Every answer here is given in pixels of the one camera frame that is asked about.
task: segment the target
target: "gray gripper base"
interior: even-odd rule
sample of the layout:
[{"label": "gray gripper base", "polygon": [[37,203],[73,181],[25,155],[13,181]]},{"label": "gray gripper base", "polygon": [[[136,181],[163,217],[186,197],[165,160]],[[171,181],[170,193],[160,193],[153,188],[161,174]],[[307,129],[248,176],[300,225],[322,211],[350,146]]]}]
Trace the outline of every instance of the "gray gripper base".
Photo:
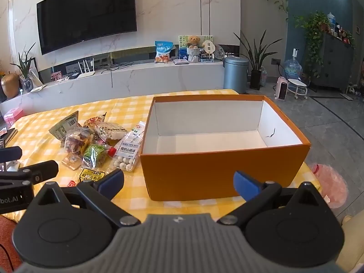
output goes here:
[{"label": "gray gripper base", "polygon": [[238,227],[215,223],[210,214],[149,215],[122,228],[97,257],[65,269],[27,263],[16,273],[343,273],[332,261],[308,269],[277,265],[258,255]]}]

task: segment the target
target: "television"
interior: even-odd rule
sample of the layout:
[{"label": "television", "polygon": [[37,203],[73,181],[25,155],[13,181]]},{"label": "television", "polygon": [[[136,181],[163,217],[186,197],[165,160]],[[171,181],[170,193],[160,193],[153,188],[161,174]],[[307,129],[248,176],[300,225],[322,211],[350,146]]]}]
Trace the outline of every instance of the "television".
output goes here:
[{"label": "television", "polygon": [[137,30],[135,0],[44,0],[37,19],[42,54]]}]

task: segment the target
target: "orange box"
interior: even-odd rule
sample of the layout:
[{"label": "orange box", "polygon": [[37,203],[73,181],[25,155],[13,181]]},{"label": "orange box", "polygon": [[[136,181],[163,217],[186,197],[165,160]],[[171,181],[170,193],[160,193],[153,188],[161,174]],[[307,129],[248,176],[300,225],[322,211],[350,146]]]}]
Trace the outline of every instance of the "orange box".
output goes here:
[{"label": "orange box", "polygon": [[310,145],[266,96],[157,96],[141,163],[152,200],[223,198],[238,195],[237,170],[289,186]]}]

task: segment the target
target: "teddy bear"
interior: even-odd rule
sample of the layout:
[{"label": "teddy bear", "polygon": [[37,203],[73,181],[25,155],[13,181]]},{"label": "teddy bear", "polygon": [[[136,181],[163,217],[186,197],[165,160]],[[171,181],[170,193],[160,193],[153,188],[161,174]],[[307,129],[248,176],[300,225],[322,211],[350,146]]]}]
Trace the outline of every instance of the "teddy bear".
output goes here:
[{"label": "teddy bear", "polygon": [[188,36],[188,42],[186,43],[186,45],[188,46],[188,48],[198,48],[199,43],[199,36]]}]

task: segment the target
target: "barcode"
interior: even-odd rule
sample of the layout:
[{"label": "barcode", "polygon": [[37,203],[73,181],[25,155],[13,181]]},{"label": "barcode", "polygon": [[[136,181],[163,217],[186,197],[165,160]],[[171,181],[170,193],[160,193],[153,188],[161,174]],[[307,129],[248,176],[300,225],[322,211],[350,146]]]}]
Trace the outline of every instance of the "barcode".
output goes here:
[{"label": "barcode", "polygon": [[69,125],[69,126],[72,126],[72,125],[73,125],[73,124],[75,124],[75,123],[76,123],[75,119],[72,119],[71,121],[69,121],[69,122],[68,122],[68,125]]}]

